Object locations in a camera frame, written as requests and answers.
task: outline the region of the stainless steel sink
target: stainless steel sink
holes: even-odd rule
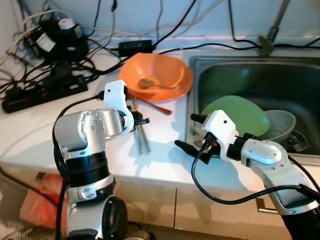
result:
[[[194,83],[188,116],[227,95],[248,99],[264,111],[285,110],[297,122],[284,147],[293,156],[319,157],[320,58],[193,56],[189,61]],[[188,117],[190,144],[194,144],[196,126]]]

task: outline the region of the kitchen counter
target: kitchen counter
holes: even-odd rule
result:
[[[191,56],[256,56],[255,50],[236,51],[226,49],[173,52],[171,56],[186,63]],[[273,56],[319,57],[314,50],[277,50]],[[118,59],[108,53],[98,53],[93,58],[97,69],[107,69]],[[119,71],[101,76],[89,84],[89,90],[49,103],[6,114],[0,112],[0,162],[3,167],[27,168],[33,171],[58,173],[53,156],[52,127],[60,111],[67,105],[91,97],[104,89],[106,83],[117,80]],[[167,116],[153,107],[138,102],[138,110],[150,118],[144,126],[152,152],[139,155],[136,133],[119,136],[106,143],[106,155],[110,172],[116,178],[176,188],[194,186],[191,178],[193,158],[175,146],[175,140],[185,140],[187,96],[176,100],[157,102],[169,109]],[[70,109],[74,113],[103,108],[102,101],[92,100]],[[320,176],[320,167],[307,166],[312,175]],[[213,189],[260,191],[262,181],[247,167],[235,161],[211,160],[209,165],[198,163],[198,180]]]

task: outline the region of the orange bag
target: orange bag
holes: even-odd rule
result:
[[[58,203],[62,178],[58,174],[45,174],[40,183],[35,187],[43,194]],[[67,194],[64,195],[63,208],[61,214],[61,231],[67,230]],[[20,218],[36,226],[48,228],[56,227],[57,207],[41,195],[29,190],[20,209]]]

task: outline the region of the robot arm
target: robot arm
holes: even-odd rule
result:
[[[283,185],[303,186],[308,189],[312,194],[285,189],[272,192],[269,196],[294,240],[320,239],[320,208],[312,197],[319,199],[319,193],[309,188],[304,176],[290,164],[288,154],[280,144],[268,140],[260,141],[247,133],[244,137],[239,137],[235,124],[222,110],[208,116],[192,114],[191,119],[202,123],[202,130],[207,132],[202,144],[209,151],[200,156],[206,164],[214,153],[219,153],[224,161],[241,161],[243,165],[251,168],[262,179],[266,189]],[[197,151],[186,143],[176,144],[188,154],[197,154]]]
[[[55,138],[67,166],[68,239],[122,240],[127,229],[124,201],[114,196],[115,179],[108,169],[106,140],[131,132],[149,119],[134,119],[126,105],[122,80],[106,84],[105,109],[60,117]]]

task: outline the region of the green plate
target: green plate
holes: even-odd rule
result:
[[[208,115],[215,110],[223,110],[229,116],[241,137],[245,133],[258,137],[270,128],[267,114],[253,102],[239,96],[223,96],[206,106],[201,114]]]

